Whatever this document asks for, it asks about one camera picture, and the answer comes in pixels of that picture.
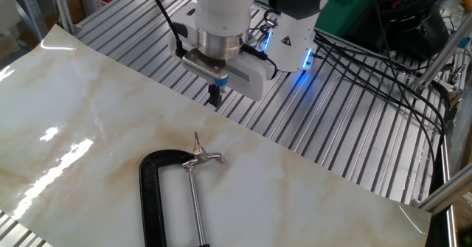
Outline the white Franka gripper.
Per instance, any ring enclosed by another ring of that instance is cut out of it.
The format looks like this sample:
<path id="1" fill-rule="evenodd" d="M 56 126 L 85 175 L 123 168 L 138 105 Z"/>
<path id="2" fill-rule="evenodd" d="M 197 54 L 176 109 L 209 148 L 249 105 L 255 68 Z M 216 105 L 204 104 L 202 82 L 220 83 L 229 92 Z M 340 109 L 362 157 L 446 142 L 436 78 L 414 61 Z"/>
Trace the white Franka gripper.
<path id="1" fill-rule="evenodd" d="M 205 79 L 209 84 L 209 104 L 218 107 L 226 87 L 260 101 L 269 90 L 269 81 L 277 73 L 274 62 L 267 54 L 242 43 L 232 59 L 206 56 L 197 49 L 198 38 L 207 37 L 195 25 L 197 4 L 191 3 L 174 14 L 173 25 L 183 41 L 182 66 L 189 72 Z"/>

